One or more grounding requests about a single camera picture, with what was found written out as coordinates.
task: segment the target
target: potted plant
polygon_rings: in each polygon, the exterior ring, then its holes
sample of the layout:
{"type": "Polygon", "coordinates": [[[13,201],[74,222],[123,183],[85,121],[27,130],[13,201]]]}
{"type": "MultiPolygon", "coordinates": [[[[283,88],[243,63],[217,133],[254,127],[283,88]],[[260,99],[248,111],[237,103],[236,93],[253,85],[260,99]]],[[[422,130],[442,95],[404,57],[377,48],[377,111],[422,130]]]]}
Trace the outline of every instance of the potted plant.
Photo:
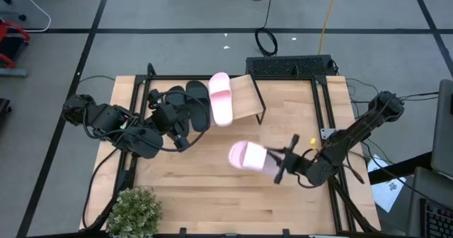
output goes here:
{"type": "Polygon", "coordinates": [[[162,220],[162,203],[153,191],[133,188],[121,191],[107,219],[112,237],[142,238],[157,233],[162,220]]]}

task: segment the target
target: pink slipper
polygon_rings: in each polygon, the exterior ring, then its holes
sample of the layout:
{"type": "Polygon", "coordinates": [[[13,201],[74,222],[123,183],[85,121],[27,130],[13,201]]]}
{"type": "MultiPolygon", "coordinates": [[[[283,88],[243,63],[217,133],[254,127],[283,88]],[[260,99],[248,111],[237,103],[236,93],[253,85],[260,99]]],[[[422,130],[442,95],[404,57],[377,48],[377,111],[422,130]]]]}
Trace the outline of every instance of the pink slipper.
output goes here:
{"type": "Polygon", "coordinates": [[[253,142],[237,142],[229,152],[229,162],[237,169],[263,172],[274,177],[278,173],[275,160],[269,156],[267,149],[253,142]]]}
{"type": "Polygon", "coordinates": [[[219,72],[211,77],[207,85],[210,92],[212,115],[218,126],[228,126],[233,123],[233,103],[231,84],[228,74],[219,72]]]}

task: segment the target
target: wooden table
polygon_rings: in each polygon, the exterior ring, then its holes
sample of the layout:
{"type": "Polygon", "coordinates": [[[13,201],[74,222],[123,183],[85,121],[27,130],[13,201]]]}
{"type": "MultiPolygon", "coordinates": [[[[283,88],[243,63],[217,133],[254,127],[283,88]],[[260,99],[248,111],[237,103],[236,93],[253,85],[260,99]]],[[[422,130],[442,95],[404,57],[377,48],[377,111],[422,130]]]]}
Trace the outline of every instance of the wooden table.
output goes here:
{"type": "MultiPolygon", "coordinates": [[[[345,78],[330,76],[328,88],[337,128],[354,122],[345,78]]],[[[110,104],[129,108],[133,76],[118,76],[110,104]]],[[[181,80],[156,80],[152,89],[168,90],[185,85],[181,80]]],[[[235,120],[229,127],[211,127],[193,147],[182,153],[159,152],[154,159],[139,159],[135,186],[153,188],[163,202],[164,220],[159,233],[178,233],[186,227],[189,234],[335,234],[327,183],[305,189],[296,176],[286,175],[280,185],[273,179],[253,171],[230,166],[228,152],[239,140],[259,142],[269,147],[289,145],[292,135],[300,135],[295,152],[310,147],[315,137],[320,147],[319,131],[309,81],[257,81],[267,106],[262,125],[254,116],[235,120]]],[[[139,101],[143,87],[139,92],[139,101]]],[[[322,89],[318,89],[323,120],[328,128],[322,89]]],[[[190,135],[191,141],[196,135],[190,135]]],[[[165,147],[174,147],[164,137],[165,147]]],[[[96,166],[113,150],[109,142],[101,142],[96,166]]],[[[352,149],[362,153],[359,145],[352,149]]],[[[86,219],[92,223],[110,200],[120,154],[117,153],[99,169],[93,182],[86,219]]],[[[377,211],[363,159],[353,154],[350,161],[365,180],[362,185],[345,170],[350,197],[361,213],[380,229],[377,211]]],[[[342,200],[338,197],[343,229],[347,221],[342,200]]]]}

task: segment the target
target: computer keyboard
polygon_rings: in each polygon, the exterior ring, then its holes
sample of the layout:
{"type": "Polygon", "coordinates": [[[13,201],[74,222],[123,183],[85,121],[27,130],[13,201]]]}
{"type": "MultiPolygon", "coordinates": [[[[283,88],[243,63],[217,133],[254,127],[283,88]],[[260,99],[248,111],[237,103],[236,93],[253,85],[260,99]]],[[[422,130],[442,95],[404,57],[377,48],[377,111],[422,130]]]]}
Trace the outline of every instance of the computer keyboard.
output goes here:
{"type": "Polygon", "coordinates": [[[420,199],[420,233],[423,237],[453,238],[453,212],[420,199]]]}

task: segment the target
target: black floor line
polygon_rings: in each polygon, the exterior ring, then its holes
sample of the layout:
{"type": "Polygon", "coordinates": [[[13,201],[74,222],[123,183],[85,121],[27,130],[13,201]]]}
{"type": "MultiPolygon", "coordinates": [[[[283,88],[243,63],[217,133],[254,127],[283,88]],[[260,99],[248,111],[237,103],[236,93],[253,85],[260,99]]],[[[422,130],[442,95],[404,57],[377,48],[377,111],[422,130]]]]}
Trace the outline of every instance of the black floor line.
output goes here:
{"type": "Polygon", "coordinates": [[[432,35],[434,36],[434,39],[437,43],[437,46],[439,47],[439,51],[442,54],[442,57],[444,58],[445,64],[448,67],[448,70],[450,71],[450,74],[453,75],[453,61],[452,57],[450,56],[448,49],[445,47],[444,41],[442,37],[440,36],[440,32],[437,29],[436,25],[434,24],[434,20],[432,19],[432,16],[430,12],[428,11],[428,8],[423,0],[417,0],[418,5],[420,6],[420,9],[422,10],[422,13],[426,19],[426,22],[428,23],[430,29],[432,30],[432,35]]]}
{"type": "MultiPolygon", "coordinates": [[[[321,33],[321,28],[267,28],[272,33],[321,33]]],[[[95,33],[110,34],[203,34],[203,33],[255,33],[256,28],[97,28],[95,33]]],[[[325,33],[332,34],[432,34],[438,31],[441,34],[453,34],[453,29],[412,29],[412,28],[395,28],[395,29],[377,29],[377,28],[327,28],[325,33]]],[[[46,33],[91,33],[88,28],[55,28],[49,29],[46,33]]]]}
{"type": "MultiPolygon", "coordinates": [[[[77,90],[77,85],[79,84],[80,76],[82,74],[82,71],[84,70],[86,59],[88,58],[88,54],[93,44],[94,36],[96,35],[96,28],[99,26],[99,22],[101,21],[101,16],[104,11],[106,3],[107,0],[101,0],[101,2],[99,3],[99,7],[93,21],[93,25],[91,26],[91,32],[87,37],[84,50],[81,53],[81,57],[79,63],[77,64],[77,69],[74,73],[74,78],[72,79],[71,86],[69,87],[67,97],[74,94],[77,90]]],[[[30,201],[28,201],[28,205],[25,210],[21,226],[19,227],[17,237],[26,237],[28,230],[30,229],[33,216],[36,211],[36,207],[38,206],[42,190],[44,189],[45,181],[47,179],[47,176],[49,175],[50,167],[52,166],[55,152],[57,151],[58,148],[59,140],[63,133],[64,124],[65,121],[60,117],[55,128],[54,134],[52,136],[52,140],[50,141],[49,149],[47,150],[44,162],[42,163],[40,174],[38,176],[32,195],[30,197],[30,201]]]]}

